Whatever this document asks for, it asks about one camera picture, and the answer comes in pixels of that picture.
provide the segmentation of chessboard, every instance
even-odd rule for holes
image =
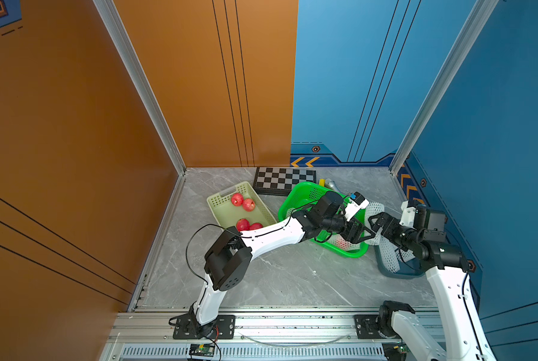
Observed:
[[[287,196],[299,182],[317,183],[317,172],[303,168],[258,167],[253,189],[258,194]]]

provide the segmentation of plastic basket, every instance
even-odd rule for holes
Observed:
[[[295,187],[293,187],[293,190],[291,191],[291,193],[289,193],[289,196],[287,197],[281,208],[279,208],[279,220],[282,221],[286,219],[295,208],[301,207],[309,202],[317,200],[329,191],[330,189],[311,182],[303,182],[297,184]],[[366,211],[362,209],[355,215],[355,217],[360,222],[364,222],[365,214]],[[317,240],[323,241],[325,238],[327,238],[328,235],[328,232],[322,231],[317,236]],[[361,242],[359,244],[352,244],[345,241],[339,235],[331,236],[329,241],[325,243],[316,243],[341,256],[350,258],[359,258],[363,256],[368,248],[368,244],[365,242]]]
[[[235,193],[241,193],[243,198],[251,198],[255,202],[255,209],[247,212],[243,207],[236,207],[231,203],[231,197]],[[207,204],[221,227],[235,226],[238,220],[245,218],[250,224],[261,223],[264,227],[277,223],[273,214],[269,212],[265,203],[259,198],[249,182],[244,181],[224,191],[207,198]]]

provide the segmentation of marble surface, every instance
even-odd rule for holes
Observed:
[[[399,215],[403,195],[386,168],[315,168],[318,178],[332,178],[342,192],[358,191]],[[181,199],[150,277],[141,307],[189,307],[203,282],[188,269],[185,247],[202,225],[215,224],[208,196],[248,180],[255,168],[189,168]],[[277,218],[285,197],[260,195]],[[200,231],[189,246],[189,262],[204,275],[204,253],[219,229]],[[385,300],[411,306],[436,306],[425,277],[396,279],[382,275],[373,247],[359,259],[343,258],[314,242],[288,245],[251,262],[243,281],[230,290],[222,307],[354,306],[378,307]]]

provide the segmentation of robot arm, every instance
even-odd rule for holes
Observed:
[[[418,361],[441,361],[446,357],[447,360],[495,360],[469,291],[469,262],[458,247],[445,242],[445,215],[417,207],[413,227],[408,227],[403,222],[404,216],[398,220],[380,213],[368,220],[370,230],[353,218],[368,204],[363,196],[354,193],[344,206],[344,199],[337,193],[327,192],[311,210],[295,211],[275,225],[240,233],[235,227],[226,229],[205,254],[206,283],[189,310],[192,333],[208,336],[212,332],[225,293],[243,279],[254,258],[283,245],[314,238],[322,230],[338,233],[354,244],[381,232],[404,251],[411,249],[420,260],[438,303],[447,356],[420,326],[415,311],[407,304],[384,302],[379,309],[380,332],[385,336],[399,335]],[[361,237],[364,231],[369,235]]]
[[[365,226],[353,216],[368,204],[362,195],[354,193],[344,207],[344,199],[330,191],[310,211],[298,210],[277,224],[243,232],[235,227],[225,230],[205,254],[207,282],[190,310],[196,324],[194,333],[208,335],[225,293],[241,282],[249,263],[262,254],[316,237],[323,229],[340,233],[350,242],[362,242],[366,239],[360,238]]]

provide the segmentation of red apple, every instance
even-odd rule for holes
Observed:
[[[235,225],[237,230],[240,232],[242,230],[249,230],[249,221],[242,218],[237,221],[237,224]]]
[[[249,230],[255,230],[255,229],[259,229],[259,228],[263,228],[263,225],[261,223],[253,223],[249,227]]]
[[[241,206],[243,204],[243,195],[241,193],[235,193],[231,197],[231,203],[236,207]]]
[[[247,212],[252,212],[255,209],[255,202],[251,198],[247,198],[243,201],[243,209]]]

